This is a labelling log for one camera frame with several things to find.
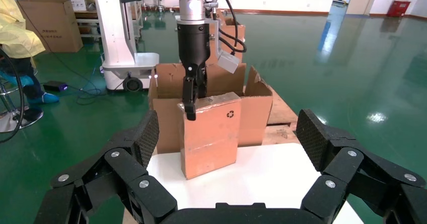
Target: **blue pants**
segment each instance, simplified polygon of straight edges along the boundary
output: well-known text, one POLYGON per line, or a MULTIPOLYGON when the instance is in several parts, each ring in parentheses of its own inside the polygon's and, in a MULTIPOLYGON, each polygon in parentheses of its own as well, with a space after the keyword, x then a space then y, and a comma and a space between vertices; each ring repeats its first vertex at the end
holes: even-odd
MULTIPOLYGON (((11 58, 11 60, 20 77, 28 76, 33 81, 32 85, 26 85, 23 87, 25 96, 27 96, 28 99, 37 99, 43 96, 44 92, 41 90, 40 83, 34 75, 34 68, 30 61, 31 58, 11 58)), ((4 58, 0 60, 0 70, 10 76, 15 76, 12 67, 4 58)))

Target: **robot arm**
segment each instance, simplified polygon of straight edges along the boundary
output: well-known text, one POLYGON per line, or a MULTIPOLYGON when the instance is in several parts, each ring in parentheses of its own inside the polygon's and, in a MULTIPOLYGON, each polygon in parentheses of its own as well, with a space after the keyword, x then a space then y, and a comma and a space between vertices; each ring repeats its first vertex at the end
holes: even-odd
MULTIPOLYGON (((206 61, 211 54, 209 23, 215 24, 215 35, 219 35, 218 31, 220 30, 218 20, 205 18, 205 8, 212 8, 215 14, 216 7, 218 7, 217 0, 209 3, 205 0, 179 0, 178 47, 179 58, 185 68, 182 102, 187 119, 191 121, 196 120, 195 100, 206 96, 206 61)), ((218 65, 234 73, 240 63, 239 58, 221 50, 219 37, 215 39, 215 49, 213 53, 218 59, 218 65)))

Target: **person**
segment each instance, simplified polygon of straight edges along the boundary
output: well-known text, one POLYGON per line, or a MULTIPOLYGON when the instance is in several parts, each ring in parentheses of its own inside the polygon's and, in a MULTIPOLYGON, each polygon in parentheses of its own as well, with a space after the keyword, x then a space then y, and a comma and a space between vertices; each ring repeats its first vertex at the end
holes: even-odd
MULTIPOLYGON (((34 75, 31 57, 45 48, 34 32, 25 29, 25 19, 15 0, 0 0, 0 47, 12 60, 30 105, 59 101, 56 95, 42 91, 34 75)), ((2 56, 0 76, 14 85, 18 84, 12 67, 2 56)))

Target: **yellow jacket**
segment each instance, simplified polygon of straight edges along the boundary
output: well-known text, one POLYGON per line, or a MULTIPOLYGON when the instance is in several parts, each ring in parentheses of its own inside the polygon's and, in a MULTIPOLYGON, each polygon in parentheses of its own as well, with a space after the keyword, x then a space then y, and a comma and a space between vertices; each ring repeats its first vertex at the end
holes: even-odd
POLYGON ((37 35, 25 29, 15 0, 0 0, 0 44, 11 58, 32 57, 45 50, 37 35))

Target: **silver rivet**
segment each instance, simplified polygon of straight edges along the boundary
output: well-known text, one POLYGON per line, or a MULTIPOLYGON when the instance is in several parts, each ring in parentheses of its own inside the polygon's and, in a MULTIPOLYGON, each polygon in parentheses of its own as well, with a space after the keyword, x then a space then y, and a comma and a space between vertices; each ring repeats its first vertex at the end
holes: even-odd
POLYGON ((139 187, 140 188, 146 188, 150 183, 148 182, 148 180, 143 180, 139 183, 139 187))
POLYGON ((335 188, 335 183, 331 180, 327 180, 325 182, 325 184, 329 187, 329 188, 335 188))
POLYGON ((58 181, 59 181, 59 182, 64 182, 64 181, 66 181, 68 178, 69 178, 69 175, 67 175, 67 174, 65 174, 65 175, 61 175, 61 176, 58 178, 58 181))
POLYGON ((113 158, 115 158, 115 157, 117 157, 117 156, 119 156, 120 155, 120 153, 119 152, 117 152, 117 151, 115 151, 115 152, 112 152, 111 153, 111 156, 113 157, 113 158))
POLYGON ((411 175, 411 174, 405 174, 404 175, 406 179, 408 179, 409 181, 416 181, 416 177, 411 175))
POLYGON ((356 157, 357 156, 357 154, 356 154, 356 152, 354 152, 354 151, 348 151, 347 152, 347 154, 349 154, 350 156, 353 156, 353 157, 356 157))

